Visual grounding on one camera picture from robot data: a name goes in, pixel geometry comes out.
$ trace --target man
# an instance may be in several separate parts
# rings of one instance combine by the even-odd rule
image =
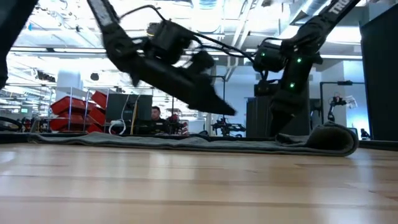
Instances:
[[[160,108],[158,106],[152,107],[152,116],[151,117],[152,117],[153,121],[159,121],[159,122],[166,121],[165,119],[160,118]]]
[[[163,133],[170,134],[169,122],[167,122],[165,119],[160,118],[160,108],[158,106],[152,107],[151,118],[152,118],[153,122],[155,123],[155,126],[154,126],[155,133],[163,132]]]

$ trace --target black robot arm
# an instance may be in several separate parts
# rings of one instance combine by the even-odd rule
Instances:
[[[8,79],[7,54],[21,33],[38,0],[0,1],[0,89]]]
[[[302,92],[307,86],[308,76],[314,63],[322,63],[319,50],[325,43],[328,34],[352,10],[359,0],[338,0],[325,7],[317,16],[302,25],[297,33],[289,39],[282,40],[281,45],[274,45],[264,40],[259,46],[253,68],[258,72],[279,72],[284,69],[279,80],[279,89],[271,101],[271,135],[279,133],[289,121],[298,114],[306,98]],[[262,82],[262,89],[267,82]]]
[[[132,40],[119,25],[118,16],[108,0],[88,0],[88,4],[101,29],[108,58],[120,71],[130,74],[133,85],[142,80],[187,103],[190,109],[235,114],[235,110],[215,93],[211,78],[204,74],[215,64],[207,51],[193,55],[188,68],[173,66],[193,41],[200,42],[192,31],[159,14],[162,22],[153,37]],[[157,11],[154,6],[139,9],[144,7]]]
[[[344,106],[347,104],[347,101],[343,100],[339,96],[334,96],[332,98],[332,101],[330,102],[330,107],[329,107],[329,112],[328,112],[328,120],[335,122],[335,115],[333,115],[333,109],[335,109],[335,106]]]

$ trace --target computer monitor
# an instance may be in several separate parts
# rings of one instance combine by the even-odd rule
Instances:
[[[123,120],[132,120],[137,97],[138,95],[120,93],[109,94],[108,104],[106,105],[106,121],[110,122],[121,119],[123,108]],[[152,113],[152,95],[140,95],[137,104],[136,119],[150,121]]]

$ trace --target gray towel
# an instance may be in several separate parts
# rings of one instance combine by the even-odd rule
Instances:
[[[326,123],[315,128],[309,136],[280,134],[274,141],[208,141],[199,137],[181,140],[156,137],[117,136],[91,133],[80,137],[43,137],[30,134],[30,142],[47,144],[83,144],[87,146],[135,147],[211,152],[247,152],[314,156],[348,156],[359,144],[358,136],[348,128]]]

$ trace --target wooden surface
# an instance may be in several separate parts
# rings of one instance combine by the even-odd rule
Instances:
[[[398,153],[0,145],[0,223],[398,223]]]

